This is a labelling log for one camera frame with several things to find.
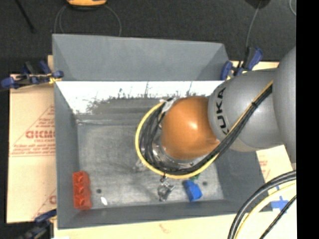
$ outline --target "small white object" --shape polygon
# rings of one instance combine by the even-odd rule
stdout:
[[[103,205],[108,205],[108,201],[106,200],[106,198],[105,197],[101,197],[101,201],[102,201],[102,204]]]

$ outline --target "yellow cable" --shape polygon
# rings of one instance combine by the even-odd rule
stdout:
[[[253,102],[255,102],[264,92],[266,89],[268,89],[270,87],[270,85],[272,85],[273,81],[271,81],[263,90],[262,92],[259,93],[259,95],[253,100]],[[145,123],[145,121],[148,119],[148,117],[154,112],[156,111],[161,105],[162,103],[159,103],[157,105],[155,105],[153,108],[151,108],[142,118],[137,130],[136,130],[136,134],[135,134],[135,149],[136,149],[136,153],[139,157],[139,159],[141,160],[141,162],[151,171],[161,175],[161,176],[166,176],[168,178],[172,178],[172,179],[187,179],[190,177],[193,177],[199,173],[201,173],[202,171],[204,171],[208,166],[210,166],[210,164],[212,162],[214,162],[214,160],[218,157],[219,153],[216,154],[212,159],[210,159],[209,161],[207,161],[204,165],[202,165],[200,168],[198,168],[196,171],[188,173],[188,174],[183,174],[183,175],[174,175],[174,174],[169,174],[169,173],[164,173],[156,168],[154,168],[153,166],[151,166],[143,157],[141,151],[140,151],[140,147],[139,147],[139,138],[140,138],[140,132],[142,130],[143,124]],[[239,123],[239,121],[242,119],[242,117],[245,115],[245,113],[251,108],[252,104],[250,104],[247,109],[245,110],[245,112],[241,115],[241,117],[239,117],[239,119],[236,121],[236,123],[232,126],[232,128],[230,129],[230,131],[228,132],[228,134],[235,128],[235,126]]]
[[[278,198],[281,194],[296,189],[296,182],[282,188],[279,189],[277,191],[275,191],[274,193],[270,194],[268,197],[266,197],[265,199],[263,199],[258,205],[256,205],[252,211],[246,216],[246,218],[243,220],[243,222],[241,223],[241,225],[239,226],[237,233],[234,237],[234,239],[239,239],[240,235],[245,227],[245,225],[247,225],[249,223],[250,220],[252,220],[252,218],[259,213],[266,205],[268,205],[271,201],[273,201],[274,199]]]

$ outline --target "black cable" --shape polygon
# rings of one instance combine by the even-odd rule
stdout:
[[[277,224],[277,222],[281,219],[281,217],[284,215],[286,210],[289,209],[289,207],[293,204],[293,202],[297,199],[297,195],[295,195],[293,198],[290,199],[290,201],[282,208],[280,213],[275,217],[274,221],[269,225],[269,227],[264,231],[264,233],[260,236],[259,239],[264,239],[265,236],[273,229],[273,227]]]
[[[229,132],[226,137],[220,142],[220,144],[210,153],[208,154],[202,161],[197,163],[191,168],[180,170],[179,172],[190,173],[196,171],[201,166],[203,166],[206,162],[214,158],[218,155],[218,158],[232,145],[232,143],[236,140],[245,124],[248,122],[248,119],[251,117],[253,112],[258,108],[260,103],[272,92],[272,85],[270,85],[262,95],[253,103],[253,105],[247,110],[245,115],[241,118],[238,124],[233,128],[231,132]]]
[[[280,175],[279,177],[276,177],[275,179],[267,182],[266,184],[264,184],[262,187],[260,187],[240,208],[240,210],[238,211],[231,227],[229,230],[229,234],[227,239],[234,239],[237,229],[240,225],[241,220],[243,219],[243,217],[245,216],[245,213],[248,211],[248,209],[250,209],[251,205],[254,203],[254,201],[256,199],[260,199],[261,196],[265,193],[268,192],[268,190],[277,187],[283,183],[286,182],[290,182],[293,180],[296,180],[297,177],[297,172],[292,171],[283,175]]]
[[[29,19],[28,15],[26,14],[26,12],[25,12],[24,8],[22,7],[20,1],[19,1],[19,0],[14,0],[14,1],[15,1],[16,5],[19,7],[19,10],[21,11],[21,13],[22,13],[24,19],[25,19],[26,22],[28,23],[29,28],[30,28],[30,30],[31,30],[31,33],[36,33],[36,29],[35,29],[35,27],[33,26],[33,24],[32,24],[32,22],[31,22],[31,20]]]
[[[150,127],[152,127],[153,122],[154,122],[154,117],[153,115],[156,114],[158,116],[161,113],[161,110],[163,106],[158,108],[152,115],[149,120],[150,123],[147,124],[146,129],[143,130],[143,134],[146,130],[144,138],[144,144],[145,144],[145,151],[144,151],[144,156],[146,160],[149,162],[150,165],[157,167],[160,171],[162,172],[169,172],[170,174],[174,175],[184,175],[188,174],[191,172],[194,172],[198,170],[200,167],[202,167],[204,164],[206,164],[208,161],[210,161],[212,158],[214,158],[216,155],[218,155],[218,158],[231,146],[231,144],[236,140],[242,129],[244,128],[245,124],[247,123],[248,119],[250,116],[253,114],[253,112],[258,108],[260,103],[272,92],[272,84],[263,92],[261,95],[255,100],[254,103],[250,106],[250,108],[245,112],[245,114],[242,116],[240,121],[237,123],[237,125],[231,130],[226,137],[220,142],[220,144],[210,153],[208,154],[205,158],[203,158],[200,162],[198,162],[196,165],[190,167],[190,168],[184,168],[184,169],[176,169],[172,167],[168,167],[165,165],[165,167],[160,166],[157,162],[155,164],[154,159],[153,159],[153,149],[150,146],[152,143],[150,142],[149,136],[150,136]]]

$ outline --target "gray bin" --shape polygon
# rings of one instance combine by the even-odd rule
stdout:
[[[53,58],[54,70],[65,73],[63,81],[78,85],[219,80],[228,60],[219,43],[68,34],[53,35]],[[190,203],[181,181],[170,179],[176,189],[159,202],[160,176],[133,169],[136,127],[158,100],[104,100],[94,112],[81,114],[72,109],[59,84],[54,94],[60,229],[235,213],[264,183],[255,152],[228,150],[196,181],[203,192],[200,200]],[[73,207],[72,173],[80,170],[91,180],[93,206],[87,211]]]

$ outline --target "wire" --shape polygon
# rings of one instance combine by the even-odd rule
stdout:
[[[274,221],[269,225],[269,227],[265,230],[265,232],[260,236],[259,239],[264,239],[265,236],[273,229],[275,224],[280,220],[280,218],[284,215],[286,210],[289,209],[289,207],[293,204],[293,202],[297,199],[297,195],[294,195],[293,198],[290,199],[290,201],[283,207],[283,209],[280,211],[280,213],[277,215],[277,217],[274,219]]]
[[[268,192],[268,190],[277,187],[283,183],[287,183],[293,180],[296,180],[297,177],[297,171],[294,170],[292,172],[285,173],[283,175],[280,175],[273,180],[267,182],[263,186],[261,186],[240,208],[240,210],[237,212],[237,215],[230,227],[229,233],[228,233],[228,239],[234,239],[234,236],[236,235],[236,231],[241,223],[241,220],[243,219],[245,213],[250,208],[250,206],[256,201],[257,199],[260,199],[261,196]]]
[[[256,214],[258,214],[266,205],[268,205],[271,201],[278,198],[283,193],[294,190],[296,188],[296,183],[292,183],[282,189],[277,190],[276,192],[270,194],[268,197],[263,199],[259,204],[257,204],[252,211],[246,216],[246,218],[243,220],[241,225],[239,226],[237,233],[235,235],[235,239],[240,238],[240,235],[242,234],[243,229],[245,228],[245,225],[249,223],[250,220],[252,220]]]
[[[260,8],[260,5],[261,5],[261,2],[262,2],[262,1],[263,1],[263,0],[260,0],[260,1],[259,1],[258,5],[257,5],[257,8],[256,8],[256,10],[255,10],[254,16],[253,16],[253,18],[252,18],[252,20],[251,20],[251,22],[250,22],[250,25],[249,25],[249,28],[248,28],[248,32],[247,32],[247,36],[246,36],[245,50],[247,50],[247,48],[248,48],[248,40],[249,40],[249,37],[250,37],[250,32],[251,32],[251,29],[252,29],[252,27],[253,27],[254,21],[255,21],[255,19],[256,19],[256,16],[257,16],[257,13],[258,13],[258,11],[259,11],[259,8]]]
[[[53,33],[56,33],[57,24],[58,23],[59,23],[59,28],[60,28],[61,33],[65,33],[65,31],[64,31],[64,29],[62,27],[62,15],[63,15],[63,12],[65,11],[66,7],[67,7],[67,5],[62,6],[60,8],[60,10],[57,12],[57,14],[55,16],[55,20],[54,20]],[[104,5],[104,7],[107,10],[109,10],[115,16],[115,18],[117,19],[118,24],[119,24],[118,36],[121,36],[122,35],[122,23],[121,23],[121,20],[120,20],[119,16],[109,6],[107,6],[106,4]]]
[[[241,130],[243,129],[244,125],[247,123],[249,117],[253,114],[254,110],[258,107],[258,105],[272,92],[272,83],[271,81],[263,90],[262,92],[253,100],[253,102],[249,105],[246,111],[242,114],[242,116],[238,119],[238,121],[232,126],[229,133],[226,137],[221,141],[221,143],[210,153],[208,154],[201,162],[196,164],[195,166],[187,169],[180,169],[177,171],[170,171],[167,173],[166,170],[161,170],[161,167],[158,166],[158,169],[155,168],[151,163],[147,162],[145,157],[141,153],[140,149],[140,133],[143,128],[144,123],[146,120],[151,117],[151,115],[156,112],[157,109],[160,109],[164,103],[159,103],[150,109],[145,116],[140,121],[138,125],[136,135],[135,135],[135,149],[137,152],[138,157],[140,158],[141,162],[153,172],[161,175],[167,176],[172,179],[184,179],[195,176],[202,171],[204,171],[217,157],[225,152],[228,147],[235,141]]]
[[[54,20],[54,26],[53,26],[53,33],[56,33],[56,27],[57,27],[57,23],[58,23],[58,20],[60,18],[60,14],[65,10],[66,8],[66,5],[62,6],[60,8],[60,10],[57,12],[56,16],[55,16],[55,20]]]
[[[106,4],[104,5],[104,7],[106,9],[108,9],[111,13],[113,13],[113,15],[116,17],[116,19],[118,20],[118,23],[119,23],[119,34],[118,36],[121,36],[122,35],[122,23],[121,23],[121,20],[119,18],[119,16],[115,13],[115,11],[113,11],[110,7],[108,7]]]
[[[294,11],[292,5],[291,5],[292,0],[289,0],[289,8],[291,10],[291,12],[293,13],[293,15],[297,16],[297,13]]]

